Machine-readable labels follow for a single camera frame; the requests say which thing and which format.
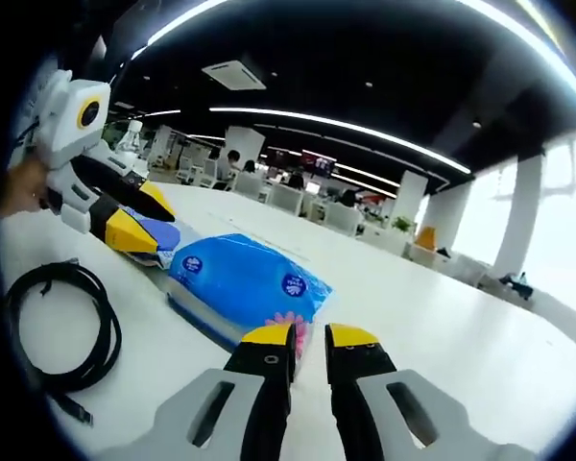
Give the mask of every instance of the black ceiling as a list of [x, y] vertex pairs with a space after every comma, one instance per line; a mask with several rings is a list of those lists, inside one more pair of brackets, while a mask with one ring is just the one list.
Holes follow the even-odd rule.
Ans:
[[[199, 3], [132, 6], [108, 40], [111, 73], [162, 25]], [[550, 42], [514, 0], [489, 3]], [[572, 5], [560, 12], [576, 14]], [[201, 70], [232, 60], [253, 63], [267, 89], [230, 91]], [[397, 182], [408, 162], [414, 171], [435, 175], [429, 191], [445, 184], [438, 177], [458, 183], [469, 176], [370, 135], [209, 108], [278, 109], [349, 122], [440, 152], [473, 171], [533, 155], [545, 139], [576, 126], [576, 95], [541, 58], [455, 0], [231, 0], [163, 37], [127, 63], [123, 74], [114, 101], [145, 112], [181, 109], [145, 118], [146, 125], [216, 136], [229, 125], [252, 126], [267, 145], [319, 152]]]

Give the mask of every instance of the white pillar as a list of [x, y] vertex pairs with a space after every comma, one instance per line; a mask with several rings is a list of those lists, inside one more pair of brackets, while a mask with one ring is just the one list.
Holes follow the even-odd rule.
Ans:
[[399, 216], [414, 221], [428, 181], [427, 178], [415, 175], [411, 171], [403, 173], [401, 187], [398, 190], [389, 223], [393, 223]]
[[382, 204], [381, 214], [382, 216], [390, 216], [393, 212], [393, 207], [395, 206], [395, 200], [388, 198]]
[[220, 157], [225, 157], [228, 152], [237, 151], [241, 157], [237, 162], [239, 168], [248, 160], [256, 161], [260, 150], [265, 142], [265, 136], [251, 128], [228, 127], [225, 145], [220, 151]]
[[150, 149], [150, 154], [147, 158], [148, 163], [154, 163], [157, 160], [165, 159], [168, 157], [167, 147], [169, 143], [169, 138], [171, 137], [171, 127], [166, 125], [161, 125], [157, 129], [156, 135], [154, 136], [154, 141], [152, 142], [152, 148]]
[[459, 231], [465, 206], [468, 204], [471, 182], [432, 195], [422, 225], [435, 228], [436, 245], [451, 249]]
[[508, 226], [492, 269], [496, 276], [522, 270], [538, 216], [543, 160], [535, 156], [518, 163]]

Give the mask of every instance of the air vent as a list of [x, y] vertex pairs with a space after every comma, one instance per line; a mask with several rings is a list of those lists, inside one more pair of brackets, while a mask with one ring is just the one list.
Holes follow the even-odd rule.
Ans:
[[267, 89], [241, 61], [222, 62], [205, 67], [203, 72], [231, 91]]

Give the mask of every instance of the orange object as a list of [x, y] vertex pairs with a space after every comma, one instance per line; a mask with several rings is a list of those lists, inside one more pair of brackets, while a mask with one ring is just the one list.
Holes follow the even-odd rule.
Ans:
[[423, 247], [426, 250], [435, 252], [435, 228], [427, 226], [420, 231], [419, 237], [415, 242], [419, 247]]

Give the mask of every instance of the person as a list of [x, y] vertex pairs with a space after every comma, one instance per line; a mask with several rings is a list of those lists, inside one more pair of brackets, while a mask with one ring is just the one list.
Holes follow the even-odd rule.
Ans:
[[236, 167], [237, 161], [241, 158], [241, 154], [237, 151], [230, 151], [226, 157], [218, 158], [217, 160], [217, 182], [213, 186], [214, 189], [227, 190], [228, 183], [231, 180], [231, 170], [238, 169]]
[[347, 206], [348, 208], [354, 208], [356, 205], [356, 192], [354, 192], [352, 189], [346, 189], [338, 202], [343, 206]]
[[40, 210], [40, 200], [47, 196], [47, 166], [34, 153], [7, 172], [0, 198], [0, 219], [20, 211]]
[[253, 160], [246, 161], [246, 164], [243, 165], [243, 172], [244, 173], [255, 173], [256, 172], [256, 164]]
[[293, 189], [303, 190], [305, 188], [305, 180], [303, 179], [301, 173], [294, 173], [286, 185], [288, 185], [288, 187], [292, 187]]
[[218, 181], [228, 182], [230, 180], [230, 170], [236, 168], [236, 163], [241, 158], [237, 151], [230, 151], [226, 157], [218, 158]]
[[213, 149], [211, 149], [211, 152], [209, 153], [209, 158], [210, 160], [217, 160], [218, 158], [220, 158], [220, 149], [214, 147]]

